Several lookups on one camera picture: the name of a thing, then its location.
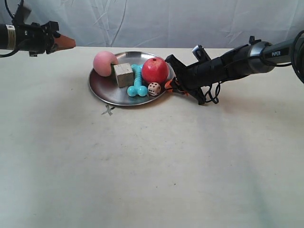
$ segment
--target red ball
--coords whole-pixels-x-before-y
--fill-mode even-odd
[[[147,83],[157,82],[162,84],[169,74],[169,67],[165,60],[160,57],[148,59],[142,68],[142,78]]]

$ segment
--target white dice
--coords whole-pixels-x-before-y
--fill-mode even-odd
[[[152,82],[149,84],[148,86],[148,93],[151,95],[151,96],[157,96],[161,93],[161,85],[158,84],[157,82]]]

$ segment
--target pink ball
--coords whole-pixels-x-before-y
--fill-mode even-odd
[[[116,56],[109,51],[101,51],[97,53],[93,61],[94,70],[103,77],[108,77],[112,73],[111,64],[117,65]]]

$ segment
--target toy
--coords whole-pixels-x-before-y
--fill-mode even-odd
[[[151,96],[157,96],[158,94],[160,94],[161,90],[161,85],[157,82],[152,82],[148,86],[148,92]]]
[[[133,85],[134,72],[129,63],[114,65],[114,71],[119,88]]]
[[[142,85],[142,65],[133,64],[131,66],[135,74],[134,85],[130,86],[127,90],[129,96],[147,96],[148,89]]]
[[[117,65],[118,60],[116,56],[109,51],[101,51],[97,53],[93,60],[94,70],[103,77],[108,77],[113,72],[112,65]]]
[[[159,57],[148,59],[142,68],[142,78],[147,83],[156,82],[162,84],[169,74],[169,67],[165,60]]]

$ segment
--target plate rim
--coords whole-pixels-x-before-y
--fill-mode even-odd
[[[146,52],[146,51],[122,51],[122,52],[116,53],[116,54],[114,54],[114,55],[117,56],[117,55],[125,54],[125,53],[128,53],[128,52],[137,52],[137,53],[141,53],[141,54],[147,54],[147,55],[151,55],[151,56],[155,56],[155,57],[162,58],[162,57],[159,56],[159,55],[156,55],[156,54],[153,54],[153,53],[150,53],[150,52]],[[146,104],[148,104],[148,103],[151,103],[151,102],[153,102],[153,101],[159,99],[160,97],[162,97],[162,96],[166,93],[166,91],[164,91],[163,93],[161,93],[160,95],[154,97],[153,99],[147,100],[147,101],[141,102],[141,103],[136,103],[136,104],[117,104],[117,103],[114,103],[114,102],[111,102],[111,101],[108,101],[108,100],[105,100],[105,99],[101,98],[100,96],[98,96],[98,95],[93,91],[93,89],[92,89],[92,87],[91,87],[91,84],[90,84],[90,78],[91,78],[91,74],[92,74],[92,71],[93,71],[93,70],[94,70],[94,68],[92,68],[92,70],[90,71],[89,79],[88,79],[88,86],[89,86],[89,88],[90,88],[91,93],[93,93],[93,95],[94,95],[97,99],[99,99],[99,100],[101,100],[101,101],[103,101],[103,102],[105,102],[105,103],[107,103],[107,104],[109,104],[109,105],[112,105],[112,106],[119,106],[119,107],[134,107],[134,106],[146,105]],[[169,76],[172,77],[172,72],[171,72],[171,69],[170,69],[170,68],[169,68]]]

